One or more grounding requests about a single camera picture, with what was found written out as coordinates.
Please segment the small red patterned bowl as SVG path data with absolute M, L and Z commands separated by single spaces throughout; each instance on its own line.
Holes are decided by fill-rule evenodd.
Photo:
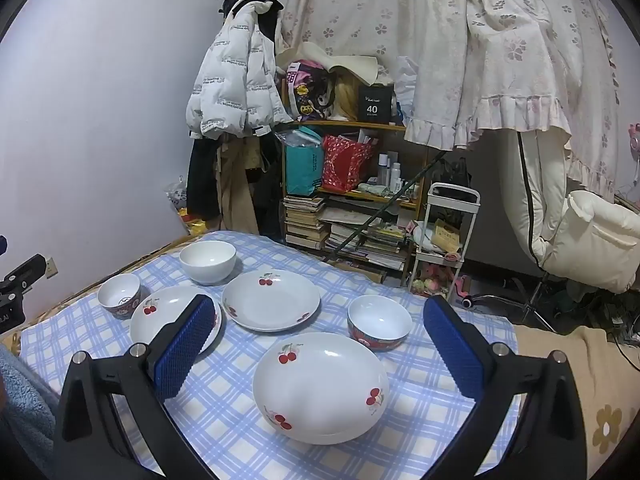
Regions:
M 99 304 L 118 320 L 128 320 L 141 299 L 141 281 L 137 275 L 124 273 L 104 282 L 96 294 Z

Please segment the plain white bowl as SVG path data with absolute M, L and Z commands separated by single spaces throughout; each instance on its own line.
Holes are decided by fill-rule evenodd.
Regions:
M 236 249 L 221 240 L 201 240 L 183 248 L 179 260 L 184 273 L 194 282 L 213 285 L 231 274 Z

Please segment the large red patterned bowl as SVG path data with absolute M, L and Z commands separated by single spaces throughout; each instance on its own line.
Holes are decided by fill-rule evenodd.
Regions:
M 407 338 L 413 319 L 395 300 L 364 295 L 349 304 L 347 326 L 352 339 L 372 351 L 386 351 L 397 348 Z

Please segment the large cherry plate front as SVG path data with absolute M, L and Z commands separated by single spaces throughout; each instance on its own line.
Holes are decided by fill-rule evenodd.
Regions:
M 300 334 L 274 344 L 255 368 L 253 396 L 285 437 L 312 445 L 357 439 L 390 405 L 381 360 L 346 336 Z

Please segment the light blue fleece sleeve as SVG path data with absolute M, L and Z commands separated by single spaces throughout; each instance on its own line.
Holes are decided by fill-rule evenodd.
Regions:
M 1 442 L 30 474 L 54 478 L 60 396 L 27 363 L 1 346 Z

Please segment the cream padded chair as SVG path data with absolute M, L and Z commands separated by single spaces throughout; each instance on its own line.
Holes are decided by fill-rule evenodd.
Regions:
M 502 204 L 518 244 L 540 270 L 614 294 L 639 267 L 639 216 L 570 188 L 565 141 L 549 131 L 498 135 Z

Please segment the blue checkered tablecloth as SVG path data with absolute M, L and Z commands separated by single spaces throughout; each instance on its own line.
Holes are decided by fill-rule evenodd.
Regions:
M 182 389 L 166 408 L 202 460 L 219 479 L 421 479 L 445 451 L 474 408 L 462 396 L 423 326 L 426 298 L 405 289 L 372 283 L 335 269 L 293 248 L 257 235 L 213 232 L 201 240 L 223 240 L 238 251 L 236 274 L 288 271 L 314 283 L 320 304 L 309 323 L 289 334 L 253 333 L 224 312 L 216 342 L 193 365 Z M 388 387 L 374 382 L 373 406 L 386 408 L 380 420 L 357 439 L 338 445 L 311 445 L 289 438 L 294 420 L 269 402 L 256 404 L 253 382 L 265 353 L 279 375 L 292 372 L 307 345 L 288 344 L 304 333 L 349 338 L 347 310 L 364 295 L 399 302 L 413 319 L 408 337 L 390 351 L 375 352 Z M 20 357 L 53 390 L 61 392 L 72 356 L 121 356 L 132 345 L 129 322 L 99 306 L 96 292 L 79 297 L 52 318 L 24 330 Z

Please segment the white utility cart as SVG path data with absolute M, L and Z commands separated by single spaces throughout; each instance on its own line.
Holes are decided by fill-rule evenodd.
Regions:
M 424 218 L 413 222 L 416 245 L 408 289 L 415 295 L 464 299 L 469 286 L 461 275 L 469 249 L 480 193 L 466 186 L 434 182 L 427 192 Z

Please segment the stack of books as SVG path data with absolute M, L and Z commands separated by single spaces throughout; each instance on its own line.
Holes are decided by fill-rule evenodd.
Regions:
M 284 238 L 289 245 L 320 250 L 329 237 L 330 228 L 320 217 L 326 206 L 323 196 L 287 195 L 283 199 Z

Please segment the white puffer jacket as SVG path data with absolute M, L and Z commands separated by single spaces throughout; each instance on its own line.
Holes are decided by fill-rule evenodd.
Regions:
M 260 29 L 277 26 L 279 0 L 236 0 L 207 49 L 186 104 L 193 139 L 264 136 L 292 122 L 276 85 L 274 41 Z

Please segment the wooden bookshelf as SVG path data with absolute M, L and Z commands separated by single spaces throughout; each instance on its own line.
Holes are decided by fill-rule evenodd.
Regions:
M 281 226 L 285 244 L 318 257 L 334 266 L 346 266 L 382 283 L 396 278 L 408 281 L 416 255 L 408 227 L 424 213 L 426 177 L 418 173 L 430 161 L 430 150 L 405 140 L 405 128 L 366 122 L 310 120 L 292 122 L 286 130 L 299 126 L 322 136 L 344 136 L 371 143 L 373 152 L 362 167 L 360 182 L 352 191 L 334 192 L 322 184 L 311 196 L 323 196 L 326 206 L 320 219 L 330 228 L 320 250 L 288 245 L 284 238 L 283 199 L 285 186 L 285 146 L 282 146 Z

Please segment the teal gift bag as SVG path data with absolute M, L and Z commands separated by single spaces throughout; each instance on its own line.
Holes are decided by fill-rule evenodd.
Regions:
M 321 184 L 322 136 L 299 126 L 284 133 L 285 186 L 291 195 L 311 196 Z

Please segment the red gift bag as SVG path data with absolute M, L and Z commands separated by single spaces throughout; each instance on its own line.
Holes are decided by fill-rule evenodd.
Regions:
M 334 192 L 349 192 L 356 188 L 362 167 L 372 155 L 372 144 L 356 142 L 344 136 L 326 136 L 322 148 L 322 186 Z

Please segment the black box number 40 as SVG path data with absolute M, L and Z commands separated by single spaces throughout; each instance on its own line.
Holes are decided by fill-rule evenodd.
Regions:
M 388 124 L 392 120 L 392 97 L 392 86 L 361 86 L 358 90 L 358 120 Z

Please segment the floral pink curtain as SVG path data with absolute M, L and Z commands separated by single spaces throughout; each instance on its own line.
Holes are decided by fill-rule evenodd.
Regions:
M 612 200 L 618 90 L 598 0 L 288 0 L 282 38 L 371 55 L 414 78 L 406 137 L 466 148 L 488 130 L 552 131 L 568 175 Z

